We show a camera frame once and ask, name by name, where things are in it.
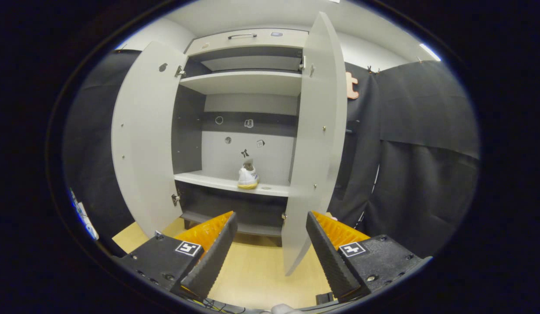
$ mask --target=white sneaker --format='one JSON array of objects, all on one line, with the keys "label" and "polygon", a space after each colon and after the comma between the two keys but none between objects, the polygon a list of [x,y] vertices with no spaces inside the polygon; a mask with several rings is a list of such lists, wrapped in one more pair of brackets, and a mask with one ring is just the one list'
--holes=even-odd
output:
[{"label": "white sneaker", "polygon": [[241,189],[254,189],[258,182],[260,182],[260,177],[256,173],[256,169],[252,166],[252,159],[248,159],[243,163],[242,167],[238,170],[238,187]]}]

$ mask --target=black curtain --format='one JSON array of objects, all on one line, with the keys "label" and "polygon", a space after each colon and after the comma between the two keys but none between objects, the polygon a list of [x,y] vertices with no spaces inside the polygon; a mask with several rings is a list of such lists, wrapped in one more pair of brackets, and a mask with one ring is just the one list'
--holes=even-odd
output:
[{"label": "black curtain", "polygon": [[134,222],[122,198],[111,156],[111,120],[122,81],[140,51],[111,52],[78,91],[63,135],[63,167],[69,187],[86,209],[100,242],[116,256],[111,239]]},{"label": "black curtain", "polygon": [[388,234],[421,257],[434,255],[465,216],[477,183],[472,105],[440,62],[380,73],[346,64],[346,70],[359,78],[354,102],[361,125],[345,193],[338,182],[329,211],[350,226],[364,213],[361,231]]}]

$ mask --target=cabinet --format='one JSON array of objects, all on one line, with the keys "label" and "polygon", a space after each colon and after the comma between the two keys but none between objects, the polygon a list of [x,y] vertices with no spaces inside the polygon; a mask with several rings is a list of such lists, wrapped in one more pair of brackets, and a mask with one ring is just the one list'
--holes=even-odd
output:
[{"label": "cabinet", "polygon": [[[153,236],[177,217],[203,222],[235,210],[238,232],[282,237],[290,274],[310,246],[306,213],[325,212],[332,196],[345,86],[340,42],[324,13],[310,33],[214,34],[186,54],[152,42],[122,84],[111,135],[136,222]],[[261,177],[253,190],[236,187],[247,157]]]}]

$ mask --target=cabinet door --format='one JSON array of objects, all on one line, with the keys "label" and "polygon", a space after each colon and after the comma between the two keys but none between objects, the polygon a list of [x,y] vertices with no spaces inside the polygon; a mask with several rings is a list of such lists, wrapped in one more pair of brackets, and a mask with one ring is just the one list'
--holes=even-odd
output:
[{"label": "cabinet door", "polygon": [[158,42],[138,56],[122,82],[111,125],[115,175],[130,213],[148,237],[180,217],[171,156],[171,123],[187,56]]},{"label": "cabinet door", "polygon": [[282,229],[286,276],[310,247],[309,211],[326,212],[340,168],[347,115],[345,64],[328,16],[319,12],[305,56],[291,186]]}]

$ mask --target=ceiling light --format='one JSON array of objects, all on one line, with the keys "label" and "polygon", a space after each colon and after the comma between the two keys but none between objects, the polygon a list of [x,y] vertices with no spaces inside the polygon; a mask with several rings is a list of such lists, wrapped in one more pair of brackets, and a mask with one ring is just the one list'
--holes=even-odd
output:
[{"label": "ceiling light", "polygon": [[421,46],[421,48],[423,48],[426,52],[429,52],[429,55],[431,55],[433,58],[435,58],[435,60],[437,61],[440,61],[441,58],[439,58],[437,55],[435,55],[435,53],[427,46],[425,46],[425,44],[420,44],[419,46]]}]

